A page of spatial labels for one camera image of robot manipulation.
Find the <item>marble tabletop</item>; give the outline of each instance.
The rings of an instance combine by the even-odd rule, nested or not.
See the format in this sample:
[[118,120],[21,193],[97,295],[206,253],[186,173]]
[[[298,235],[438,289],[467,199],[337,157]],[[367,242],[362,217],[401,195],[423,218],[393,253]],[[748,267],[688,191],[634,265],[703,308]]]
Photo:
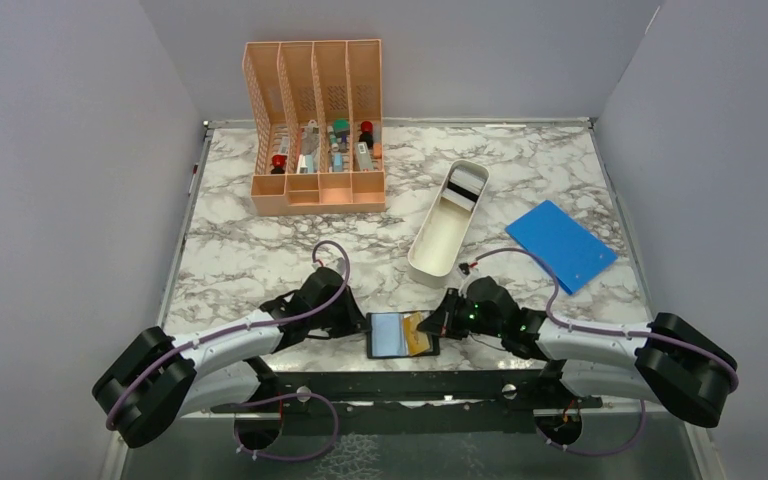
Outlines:
[[[312,272],[320,239],[343,245],[350,285],[363,312],[430,310],[445,289],[407,276],[407,253],[452,161],[490,169],[491,181],[466,234],[459,260],[516,246],[504,227],[552,200],[593,232],[618,260],[555,311],[575,319],[646,321],[647,313],[590,132],[584,127],[385,127],[387,210],[374,214],[259,217],[249,198],[257,135],[218,129],[213,136],[164,328],[170,335],[221,325],[264,300],[297,288]],[[326,264],[338,258],[322,249]],[[551,281],[524,255],[481,263],[520,305],[543,309]],[[450,286],[458,283],[450,276]],[[480,337],[498,346],[498,340]],[[366,358],[366,339],[308,340],[265,357],[278,371],[375,371],[527,368],[521,360],[473,339],[444,339],[437,357]]]

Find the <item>gray wall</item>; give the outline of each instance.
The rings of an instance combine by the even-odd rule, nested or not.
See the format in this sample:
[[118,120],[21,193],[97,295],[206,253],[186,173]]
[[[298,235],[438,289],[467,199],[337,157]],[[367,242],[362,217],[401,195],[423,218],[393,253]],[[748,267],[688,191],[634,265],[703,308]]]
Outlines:
[[200,117],[136,0],[0,0],[0,478],[90,479],[155,319]]
[[768,478],[768,2],[666,2],[596,131],[655,308],[740,364],[729,478]]
[[246,42],[383,39],[384,114],[598,116],[660,0],[140,0],[202,116],[251,118]]

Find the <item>dark gray floor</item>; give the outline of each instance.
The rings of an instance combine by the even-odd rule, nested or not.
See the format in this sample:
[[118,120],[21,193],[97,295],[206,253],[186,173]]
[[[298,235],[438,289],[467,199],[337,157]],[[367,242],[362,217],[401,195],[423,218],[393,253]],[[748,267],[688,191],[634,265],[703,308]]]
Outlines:
[[[577,446],[607,449],[623,443],[635,414],[589,415]],[[302,454],[325,438],[286,437],[273,453]],[[338,448],[311,462],[285,464],[235,453],[231,422],[179,420],[152,444],[128,453],[123,479],[632,479],[700,478],[684,426],[668,414],[649,414],[641,442],[610,458],[562,454],[536,435],[348,435]]]

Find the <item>red cap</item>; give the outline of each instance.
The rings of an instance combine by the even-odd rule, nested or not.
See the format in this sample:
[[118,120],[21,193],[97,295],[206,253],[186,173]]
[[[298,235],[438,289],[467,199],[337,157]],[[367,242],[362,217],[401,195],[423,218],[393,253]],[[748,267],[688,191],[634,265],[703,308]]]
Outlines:
[[281,167],[284,168],[284,165],[287,164],[287,156],[286,155],[272,155],[272,166],[273,167]]

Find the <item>blue folder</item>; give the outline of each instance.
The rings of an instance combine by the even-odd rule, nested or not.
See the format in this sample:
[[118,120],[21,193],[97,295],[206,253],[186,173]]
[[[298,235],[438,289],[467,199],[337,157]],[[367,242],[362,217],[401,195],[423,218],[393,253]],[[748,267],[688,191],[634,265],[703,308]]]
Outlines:
[[572,295],[617,259],[607,245],[549,200],[505,229],[522,248],[542,258]]

